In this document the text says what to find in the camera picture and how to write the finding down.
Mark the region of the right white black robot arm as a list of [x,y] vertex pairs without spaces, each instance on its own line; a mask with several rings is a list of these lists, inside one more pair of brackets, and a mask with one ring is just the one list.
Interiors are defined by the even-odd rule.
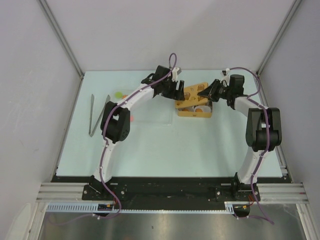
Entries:
[[211,102],[226,100],[229,107],[247,117],[245,141],[248,149],[230,186],[231,196],[242,201],[247,196],[256,196],[260,167],[267,154],[282,142],[281,113],[278,108],[266,107],[244,94],[243,75],[232,74],[228,78],[229,81],[215,79],[197,95]]

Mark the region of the orange round waffle cookie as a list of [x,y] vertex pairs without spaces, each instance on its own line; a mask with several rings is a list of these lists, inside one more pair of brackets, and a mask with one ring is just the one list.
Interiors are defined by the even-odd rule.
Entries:
[[197,112],[197,113],[202,113],[203,110],[202,110],[201,108],[197,108],[197,109],[195,109],[195,112]]

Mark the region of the silver tin lid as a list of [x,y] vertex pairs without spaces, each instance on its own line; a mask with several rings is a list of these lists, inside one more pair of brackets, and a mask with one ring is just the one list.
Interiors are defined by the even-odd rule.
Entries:
[[201,82],[185,87],[183,89],[184,100],[176,100],[174,107],[176,109],[183,109],[206,104],[209,101],[208,98],[199,96],[198,93],[206,89],[208,86],[207,82]]

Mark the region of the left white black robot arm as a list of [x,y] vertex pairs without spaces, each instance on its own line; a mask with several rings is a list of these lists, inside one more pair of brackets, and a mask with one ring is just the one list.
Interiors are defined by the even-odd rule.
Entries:
[[100,200],[110,196],[111,188],[106,184],[112,178],[112,153],[119,142],[124,141],[131,129],[131,111],[160,95],[167,99],[184,100],[184,81],[178,81],[179,67],[159,65],[154,73],[143,79],[137,89],[118,102],[108,101],[104,105],[101,119],[102,152],[97,169],[89,186]]

